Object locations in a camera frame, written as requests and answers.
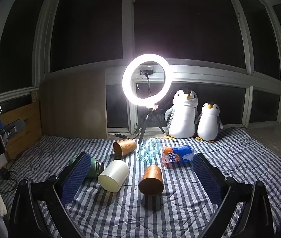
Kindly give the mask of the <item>large white penguin plush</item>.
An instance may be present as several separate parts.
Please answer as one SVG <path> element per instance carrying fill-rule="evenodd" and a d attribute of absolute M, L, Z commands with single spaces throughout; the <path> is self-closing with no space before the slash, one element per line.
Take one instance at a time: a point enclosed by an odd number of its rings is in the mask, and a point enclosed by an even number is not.
<path fill-rule="evenodd" d="M 167 121 L 166 135 L 172 138 L 191 138 L 196 132 L 198 97 L 195 91 L 184 93 L 178 90 L 173 105 L 164 115 Z"/>

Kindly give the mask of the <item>wooden headboard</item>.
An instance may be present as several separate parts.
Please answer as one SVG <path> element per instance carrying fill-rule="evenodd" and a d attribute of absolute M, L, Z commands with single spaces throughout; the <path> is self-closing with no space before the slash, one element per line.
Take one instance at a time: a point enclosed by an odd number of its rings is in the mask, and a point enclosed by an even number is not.
<path fill-rule="evenodd" d="M 23 120 L 25 126 L 18 134 L 8 140 L 5 152 L 5 157 L 8 160 L 16 159 L 24 151 L 34 146 L 43 136 L 36 90 L 27 95 L 0 102 L 0 121 L 3 125 L 8 125 L 18 119 Z"/>

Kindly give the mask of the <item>beige board panel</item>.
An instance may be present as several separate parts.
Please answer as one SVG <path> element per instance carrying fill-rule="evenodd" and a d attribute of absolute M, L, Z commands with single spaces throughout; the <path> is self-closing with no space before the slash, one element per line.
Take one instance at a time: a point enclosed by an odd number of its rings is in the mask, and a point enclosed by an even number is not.
<path fill-rule="evenodd" d="M 78 71 L 45 80 L 39 87 L 44 135 L 106 139 L 106 72 Z"/>

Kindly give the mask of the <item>white plastic cup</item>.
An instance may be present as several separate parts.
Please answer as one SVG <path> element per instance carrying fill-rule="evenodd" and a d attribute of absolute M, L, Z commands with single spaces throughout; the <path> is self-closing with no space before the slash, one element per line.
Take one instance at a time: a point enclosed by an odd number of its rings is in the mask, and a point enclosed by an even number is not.
<path fill-rule="evenodd" d="M 113 160 L 102 173 L 99 174 L 97 180 L 100 186 L 106 191 L 117 193 L 124 184 L 129 175 L 129 167 L 122 160 Z"/>

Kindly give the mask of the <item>plain orange paper cup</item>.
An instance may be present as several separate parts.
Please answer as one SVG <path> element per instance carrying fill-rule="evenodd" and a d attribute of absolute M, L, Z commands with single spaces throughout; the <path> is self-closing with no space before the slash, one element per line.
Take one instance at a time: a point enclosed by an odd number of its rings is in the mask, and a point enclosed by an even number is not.
<path fill-rule="evenodd" d="M 140 192 L 146 196 L 156 196 L 164 191 L 162 170 L 157 165 L 146 168 L 145 173 L 138 184 Z"/>

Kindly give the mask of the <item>green metal flask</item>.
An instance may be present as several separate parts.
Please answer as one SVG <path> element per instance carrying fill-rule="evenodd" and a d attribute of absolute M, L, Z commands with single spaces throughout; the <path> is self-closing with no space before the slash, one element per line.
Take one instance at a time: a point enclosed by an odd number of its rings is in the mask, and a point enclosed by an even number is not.
<path fill-rule="evenodd" d="M 104 171 L 104 163 L 92 158 L 87 153 L 72 157 L 69 161 L 69 167 L 80 178 L 97 178 Z"/>

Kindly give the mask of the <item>orange blue drink can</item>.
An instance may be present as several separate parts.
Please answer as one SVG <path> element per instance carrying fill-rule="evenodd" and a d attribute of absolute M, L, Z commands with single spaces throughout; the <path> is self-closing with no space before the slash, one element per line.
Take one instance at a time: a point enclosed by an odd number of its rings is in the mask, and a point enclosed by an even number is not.
<path fill-rule="evenodd" d="M 190 146 L 162 147 L 162 163 L 188 163 L 192 161 L 194 154 L 194 149 Z"/>

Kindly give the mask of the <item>blue white striped bedspread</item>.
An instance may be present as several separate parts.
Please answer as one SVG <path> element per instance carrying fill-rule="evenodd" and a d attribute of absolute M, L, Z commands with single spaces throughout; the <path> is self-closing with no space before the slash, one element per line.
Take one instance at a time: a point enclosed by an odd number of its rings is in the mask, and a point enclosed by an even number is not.
<path fill-rule="evenodd" d="M 225 129 L 215 142 L 162 139 L 168 147 L 193 147 L 223 175 L 238 182 L 262 181 L 268 193 L 276 235 L 281 234 L 281 159 L 238 128 Z M 0 183 L 7 209 L 11 209 L 17 182 L 45 181 L 59 174 L 69 160 L 88 152 L 109 165 L 114 160 L 112 140 L 69 139 L 45 136 L 11 166 L 11 180 Z M 104 190 L 96 179 L 80 187 L 66 209 L 86 237 L 197 237 L 216 211 L 192 166 L 178 163 L 162 167 L 164 191 L 148 197 L 138 189 L 148 164 L 135 153 L 123 158 L 130 171 L 117 193 Z"/>

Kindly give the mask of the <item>orange patterned paper cup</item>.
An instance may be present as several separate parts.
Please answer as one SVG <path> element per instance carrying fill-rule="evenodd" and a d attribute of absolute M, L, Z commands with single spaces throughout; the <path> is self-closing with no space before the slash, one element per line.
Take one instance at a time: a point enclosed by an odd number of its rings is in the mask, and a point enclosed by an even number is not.
<path fill-rule="evenodd" d="M 115 156 L 121 158 L 127 154 L 132 153 L 136 149 L 136 142 L 133 139 L 115 141 L 113 143 L 113 150 Z"/>

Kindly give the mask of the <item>small white penguin plush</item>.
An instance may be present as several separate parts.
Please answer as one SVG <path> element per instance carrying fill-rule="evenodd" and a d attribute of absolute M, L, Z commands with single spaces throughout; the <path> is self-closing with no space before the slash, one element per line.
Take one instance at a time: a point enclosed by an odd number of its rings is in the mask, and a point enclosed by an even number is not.
<path fill-rule="evenodd" d="M 223 129 L 220 120 L 220 107 L 215 103 L 204 103 L 201 114 L 196 119 L 197 139 L 200 141 L 214 142 L 219 131 Z"/>

